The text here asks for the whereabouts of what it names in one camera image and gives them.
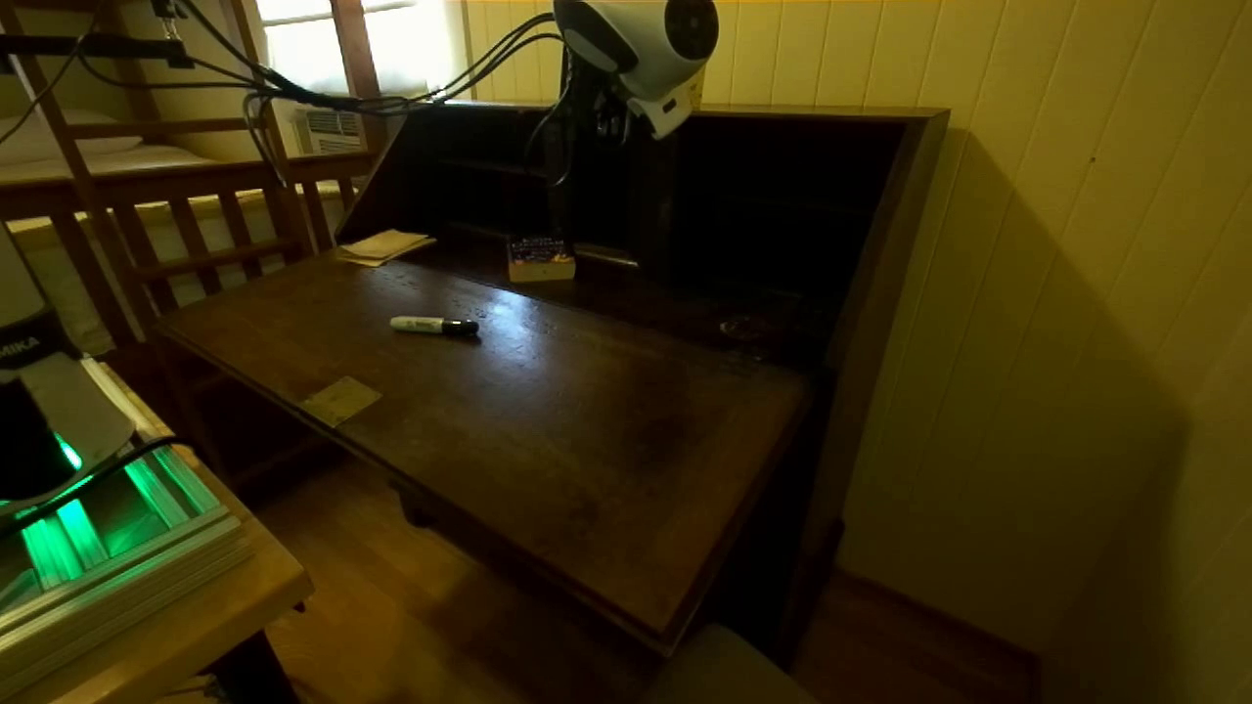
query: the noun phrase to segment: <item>desk leg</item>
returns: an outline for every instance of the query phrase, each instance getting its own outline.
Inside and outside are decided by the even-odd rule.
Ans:
[[[237,641],[212,671],[230,704],[298,704],[264,633]]]

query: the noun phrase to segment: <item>wooden desk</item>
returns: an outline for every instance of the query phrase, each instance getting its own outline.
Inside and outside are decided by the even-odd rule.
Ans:
[[[480,345],[396,337],[477,316]],[[794,371],[426,267],[334,255],[163,322],[202,354],[390,472],[408,509],[670,652],[806,414]],[[302,402],[341,380],[343,423]]]
[[[124,399],[143,434],[168,434],[163,423],[117,376],[112,399]],[[44,680],[28,700],[156,700],[214,667],[233,687],[237,680],[258,700],[289,697],[260,631],[309,597],[305,565],[224,489],[193,455],[187,465],[233,509],[241,520],[241,559],[212,582],[187,590],[178,603],[156,608],[124,638]]]

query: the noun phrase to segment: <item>marker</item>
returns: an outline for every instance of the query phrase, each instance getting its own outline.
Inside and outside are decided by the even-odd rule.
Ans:
[[[470,316],[390,316],[390,331],[477,340],[477,322],[470,322]]]

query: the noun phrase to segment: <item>paper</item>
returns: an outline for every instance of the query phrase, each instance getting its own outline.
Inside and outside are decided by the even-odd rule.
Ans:
[[[343,376],[343,380],[320,387],[318,395],[309,395],[302,402],[302,412],[326,426],[343,426],[348,419],[362,414],[374,399],[382,399],[382,395],[362,387],[361,380]]]
[[[430,247],[433,237],[430,233],[420,233],[420,232],[379,232],[379,233],[369,233],[369,237],[357,237],[357,243],[343,243],[341,250],[361,260],[361,267],[382,267],[382,260],[396,260],[412,250],[421,250]]]

